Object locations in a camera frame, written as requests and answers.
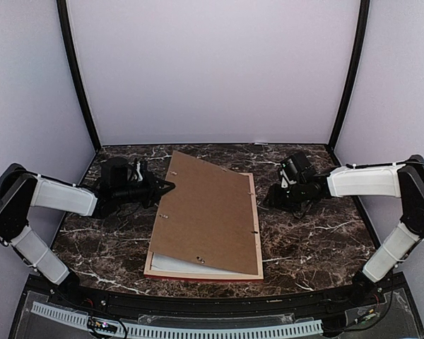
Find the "brown backing board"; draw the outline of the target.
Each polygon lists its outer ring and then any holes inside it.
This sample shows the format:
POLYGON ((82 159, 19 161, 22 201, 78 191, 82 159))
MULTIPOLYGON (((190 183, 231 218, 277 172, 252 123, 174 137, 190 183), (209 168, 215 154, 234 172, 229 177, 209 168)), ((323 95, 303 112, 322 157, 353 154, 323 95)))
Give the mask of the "brown backing board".
POLYGON ((175 151, 166 179, 176 188, 159 202, 149 251, 212 268, 256 275, 248 178, 175 151))

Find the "sunset landscape photo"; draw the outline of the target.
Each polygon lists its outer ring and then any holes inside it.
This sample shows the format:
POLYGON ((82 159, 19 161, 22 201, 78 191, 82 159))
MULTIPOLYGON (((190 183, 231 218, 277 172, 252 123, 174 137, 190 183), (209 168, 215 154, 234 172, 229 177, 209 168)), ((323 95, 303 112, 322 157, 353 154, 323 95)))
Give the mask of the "sunset landscape photo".
POLYGON ((161 254, 153 254, 151 269, 172 273, 237 275, 236 272, 203 266, 197 263, 190 263, 188 261, 175 259, 161 254))

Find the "wooden picture frame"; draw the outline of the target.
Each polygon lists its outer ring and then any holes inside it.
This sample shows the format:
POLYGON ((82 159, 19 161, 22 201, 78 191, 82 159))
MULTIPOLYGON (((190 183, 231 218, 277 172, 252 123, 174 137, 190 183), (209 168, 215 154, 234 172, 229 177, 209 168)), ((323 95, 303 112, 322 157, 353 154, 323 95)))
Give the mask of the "wooden picture frame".
POLYGON ((254 177, 251 173, 242 173, 243 176, 249 180, 249 194, 251 196, 252 211, 253 211, 253 222, 254 226, 251 231, 254 235, 254 243, 257 255, 257 274, 249 275, 244 273, 237 273, 237 275, 223 275, 223 274, 193 274, 193 273, 177 273, 177 272, 165 272, 151 269, 151 261, 153 258, 153 252, 148 251, 146 262, 144 266, 143 275, 146 278, 161 279, 161 280, 183 280, 183 281, 194 281, 194 282, 218 282, 218 283, 248 283, 248 282, 262 282, 264 280, 264 270, 262 263, 262 252, 261 252, 261 240, 260 240, 260 229, 259 229, 259 217, 257 213, 257 197, 255 192, 254 177))

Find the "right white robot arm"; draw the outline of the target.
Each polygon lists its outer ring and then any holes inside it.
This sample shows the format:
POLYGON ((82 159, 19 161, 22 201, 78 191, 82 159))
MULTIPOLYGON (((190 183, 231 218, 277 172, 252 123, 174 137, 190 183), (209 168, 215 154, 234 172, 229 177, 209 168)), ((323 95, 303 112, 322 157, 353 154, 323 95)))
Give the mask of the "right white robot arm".
POLYGON ((264 205, 304 213, 325 198, 391 196, 401 200, 398 225, 367 261, 346 292, 360 307, 373 296, 374 286, 424 239, 424 158, 412 155, 400 162, 350 165, 319 173, 303 152, 280 163, 279 181, 269 187, 264 205))

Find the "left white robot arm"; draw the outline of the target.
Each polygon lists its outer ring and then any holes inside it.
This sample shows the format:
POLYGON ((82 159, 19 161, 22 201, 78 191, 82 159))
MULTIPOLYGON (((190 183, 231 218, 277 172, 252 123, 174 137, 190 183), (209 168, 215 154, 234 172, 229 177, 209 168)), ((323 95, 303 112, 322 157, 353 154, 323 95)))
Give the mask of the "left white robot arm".
POLYGON ((0 243, 12 246, 20 257, 58 286, 57 294, 71 308, 86 301, 77 275, 31 228, 28 213, 33 207, 61 210, 80 216, 105 219, 122 205, 150 208, 175 188, 158 178, 145 161, 130 164, 114 157, 100 166, 100 177, 91 186, 68 184, 28 171, 13 163, 0 176, 0 243))

